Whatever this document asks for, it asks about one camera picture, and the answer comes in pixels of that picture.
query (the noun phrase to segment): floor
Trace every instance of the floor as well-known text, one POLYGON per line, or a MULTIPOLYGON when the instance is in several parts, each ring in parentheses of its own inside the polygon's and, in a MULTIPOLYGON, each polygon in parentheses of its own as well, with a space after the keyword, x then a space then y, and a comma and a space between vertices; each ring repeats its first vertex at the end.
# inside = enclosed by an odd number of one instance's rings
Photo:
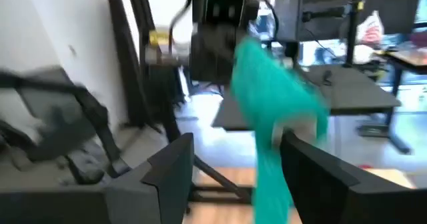
MULTIPOLYGON (((238 185, 254 185, 256 171, 254 168, 217 168, 224 177, 238 185)), ((207 175, 200 175, 196 181, 199 185, 217 185, 207 175)), ((296 209, 291 208, 288 216, 289 224, 301 224, 296 209)), ((184 217, 183 224, 252 224, 254 215, 250 205, 216 205, 211 203, 192 203, 191 215, 184 217)))
MULTIPOLYGON (((427 187, 427 114, 414 108, 419 88, 401 91, 403 105, 396 115, 394 130, 412 147, 411 155, 402 155, 387 139, 359 137, 355 128, 369 120, 366 116, 330 117, 328 140, 324 149, 353 165, 395 168, 406 172, 418 187, 427 187)), ((195 152, 214 167, 254 167, 256 151, 251 131, 226 132, 211 127, 222 98, 198 95, 179 110, 182 133, 195 135, 195 152)))

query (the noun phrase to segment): wall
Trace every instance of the wall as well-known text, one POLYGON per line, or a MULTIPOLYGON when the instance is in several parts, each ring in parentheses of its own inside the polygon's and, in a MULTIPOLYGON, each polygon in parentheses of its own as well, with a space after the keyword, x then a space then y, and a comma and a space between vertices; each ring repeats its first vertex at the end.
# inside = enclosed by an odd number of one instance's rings
MULTIPOLYGON (((151 14, 156 28, 168 29, 172 18, 182 9, 185 0, 148 0, 151 7, 151 14)), ((189 8, 182 19, 177 23, 173 30, 173 38, 177 43, 189 43, 193 23, 191 20, 191 10, 189 8)))
MULTIPOLYGON (((0 0, 0 69, 25 73, 58 65, 32 0, 0 0)), ((14 90, 1 90, 0 118, 25 129, 34 121, 14 90)))
POLYGON ((111 128, 126 122, 108 0, 33 0, 58 58, 109 110, 111 128))

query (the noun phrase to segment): monitor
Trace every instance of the monitor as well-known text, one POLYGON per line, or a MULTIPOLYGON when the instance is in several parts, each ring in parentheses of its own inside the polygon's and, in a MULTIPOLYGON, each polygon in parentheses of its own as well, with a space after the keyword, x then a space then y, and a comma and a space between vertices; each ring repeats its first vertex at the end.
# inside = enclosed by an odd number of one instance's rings
POLYGON ((274 0, 279 19, 278 41, 297 41, 301 23, 302 0, 274 0))
MULTIPOLYGON (((345 5, 351 0, 303 0, 302 11, 322 11, 327 8, 345 5)), ((359 15, 358 24, 377 10, 384 34, 411 33, 415 22, 418 0, 365 0, 364 9, 359 15)), ((313 19, 301 25, 300 41, 315 39, 346 38, 348 18, 313 19)))

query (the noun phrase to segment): plastic bag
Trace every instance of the plastic bag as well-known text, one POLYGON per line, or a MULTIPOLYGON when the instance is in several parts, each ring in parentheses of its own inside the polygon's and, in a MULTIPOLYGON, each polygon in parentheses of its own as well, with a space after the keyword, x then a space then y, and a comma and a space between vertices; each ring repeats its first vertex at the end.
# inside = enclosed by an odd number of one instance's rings
POLYGON ((319 140, 326 134, 328 109, 314 89, 291 69, 280 65, 257 41, 245 38, 235 56, 232 94, 256 136, 254 223, 284 224, 288 221, 292 197, 283 176, 279 151, 272 147, 274 126, 306 114, 313 115, 319 140))
POLYGON ((380 14, 373 11, 366 20, 357 27, 356 43, 378 45, 384 36, 380 14))

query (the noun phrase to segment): cable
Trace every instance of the cable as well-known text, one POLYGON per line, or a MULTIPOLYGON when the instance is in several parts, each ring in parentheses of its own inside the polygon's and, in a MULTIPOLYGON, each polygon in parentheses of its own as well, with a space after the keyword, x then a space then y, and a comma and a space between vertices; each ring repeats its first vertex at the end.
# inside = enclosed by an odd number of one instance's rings
POLYGON ((266 3, 267 7, 270 8, 270 10, 272 10, 273 13, 273 17, 274 17, 274 34, 273 34, 273 39, 272 41, 275 41, 277 39, 277 35, 279 32, 279 19, 278 16, 276 15, 276 11, 274 11, 274 7, 273 5, 270 3, 269 0, 262 0, 266 3))
POLYGON ((326 50, 327 52, 329 52, 329 53, 331 53, 331 55, 333 55, 335 58, 338 58, 333 52, 331 52, 328 48, 326 48, 326 47, 324 47, 322 44, 320 44, 320 42, 318 41, 318 38, 316 37, 316 35, 314 35, 314 33, 312 33, 312 31, 310 31, 307 27, 305 27, 305 29, 313 36, 313 38, 314 38, 314 41, 316 42, 316 43, 318 43, 319 44, 319 46, 321 47, 321 48, 323 48, 324 50, 326 50))
POLYGON ((191 4, 191 0, 186 0, 185 1, 185 5, 181 9, 181 11, 179 11, 175 15, 175 17, 173 17, 173 19, 171 21, 171 25, 169 27, 169 54, 172 54, 173 28, 175 27, 176 23, 182 18, 182 16, 184 15, 184 13, 187 11, 187 9, 190 6, 190 4, 191 4))

